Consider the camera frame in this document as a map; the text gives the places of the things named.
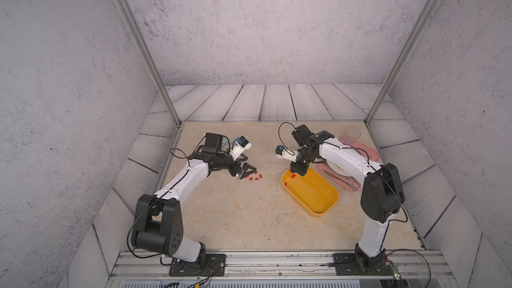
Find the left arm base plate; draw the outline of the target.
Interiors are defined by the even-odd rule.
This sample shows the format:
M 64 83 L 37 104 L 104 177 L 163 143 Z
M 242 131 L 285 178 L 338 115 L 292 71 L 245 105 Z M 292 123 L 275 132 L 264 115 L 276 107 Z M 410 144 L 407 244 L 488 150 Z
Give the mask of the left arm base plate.
M 226 254 L 202 254 L 197 261 L 190 262 L 173 258 L 170 277 L 223 277 L 225 275 Z

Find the yellow plastic storage box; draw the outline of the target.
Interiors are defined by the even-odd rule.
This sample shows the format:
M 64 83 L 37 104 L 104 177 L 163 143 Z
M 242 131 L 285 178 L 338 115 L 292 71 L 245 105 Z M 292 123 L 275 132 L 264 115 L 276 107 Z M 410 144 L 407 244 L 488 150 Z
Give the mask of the yellow plastic storage box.
M 288 169 L 282 175 L 281 183 L 285 191 L 313 217 L 324 216 L 339 200 L 338 190 L 312 168 L 304 176 Z

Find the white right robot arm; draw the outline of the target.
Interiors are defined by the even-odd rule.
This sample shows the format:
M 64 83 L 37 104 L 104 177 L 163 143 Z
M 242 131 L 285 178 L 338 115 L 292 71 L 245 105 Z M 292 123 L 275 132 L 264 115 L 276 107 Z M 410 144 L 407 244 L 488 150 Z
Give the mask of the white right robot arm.
M 293 173 L 305 176 L 309 165 L 320 159 L 337 165 L 362 186 L 360 204 L 366 218 L 355 246 L 355 268 L 361 273 L 373 271 L 387 258 L 385 238 L 405 203 L 398 169 L 370 160 L 364 149 L 345 145 L 327 131 L 313 133 L 300 125 L 291 134 L 299 146 L 290 159 Z

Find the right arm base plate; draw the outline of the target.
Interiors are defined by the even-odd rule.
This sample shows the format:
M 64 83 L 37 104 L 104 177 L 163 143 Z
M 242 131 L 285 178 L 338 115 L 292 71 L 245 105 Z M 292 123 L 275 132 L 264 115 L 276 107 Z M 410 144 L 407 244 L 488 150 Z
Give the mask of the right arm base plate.
M 386 260 L 385 252 L 375 257 L 365 253 L 336 253 L 328 266 L 334 267 L 338 276 L 393 276 L 394 270 Z

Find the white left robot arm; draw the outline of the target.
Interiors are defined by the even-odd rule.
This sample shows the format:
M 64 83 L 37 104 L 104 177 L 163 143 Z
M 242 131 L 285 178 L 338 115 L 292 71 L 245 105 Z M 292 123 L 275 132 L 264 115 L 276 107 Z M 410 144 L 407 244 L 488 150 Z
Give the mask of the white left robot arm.
M 247 163 L 244 151 L 251 143 L 244 136 L 230 140 L 217 133 L 206 133 L 186 161 L 184 168 L 153 195 L 141 196 L 134 222 L 127 234 L 127 248 L 137 258 L 135 249 L 203 265 L 205 245 L 186 237 L 181 208 L 195 188 L 215 171 L 226 170 L 236 179 L 244 179 L 256 168 Z

